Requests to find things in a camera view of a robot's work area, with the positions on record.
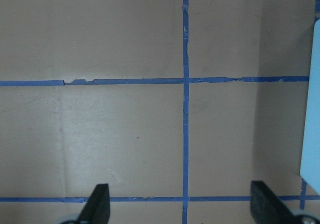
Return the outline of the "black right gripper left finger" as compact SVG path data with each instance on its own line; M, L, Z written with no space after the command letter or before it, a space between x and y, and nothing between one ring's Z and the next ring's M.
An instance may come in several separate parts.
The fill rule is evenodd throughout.
M97 184L76 223L107 224L110 219L110 191L108 184Z

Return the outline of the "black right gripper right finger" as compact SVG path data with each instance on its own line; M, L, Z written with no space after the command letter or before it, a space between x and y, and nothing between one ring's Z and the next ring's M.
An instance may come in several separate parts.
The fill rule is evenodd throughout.
M250 213L255 223L297 223L295 215L263 181L250 185Z

